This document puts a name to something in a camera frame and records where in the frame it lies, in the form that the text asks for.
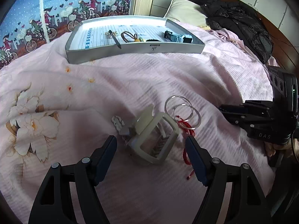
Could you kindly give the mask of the person's right hand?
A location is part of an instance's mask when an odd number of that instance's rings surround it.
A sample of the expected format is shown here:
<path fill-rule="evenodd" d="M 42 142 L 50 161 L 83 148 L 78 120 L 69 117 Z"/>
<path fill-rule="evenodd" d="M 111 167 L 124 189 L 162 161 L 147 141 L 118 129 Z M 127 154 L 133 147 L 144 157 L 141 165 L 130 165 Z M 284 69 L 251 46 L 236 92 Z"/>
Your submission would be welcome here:
<path fill-rule="evenodd" d="M 276 160 L 272 160 L 272 158 L 279 151 L 285 151 L 284 158 L 290 158 L 296 161 L 296 159 L 298 159 L 298 139 L 293 139 L 292 141 L 289 139 L 284 146 L 265 142 L 265 151 L 268 157 L 268 164 L 272 167 L 274 167 L 277 162 Z"/>

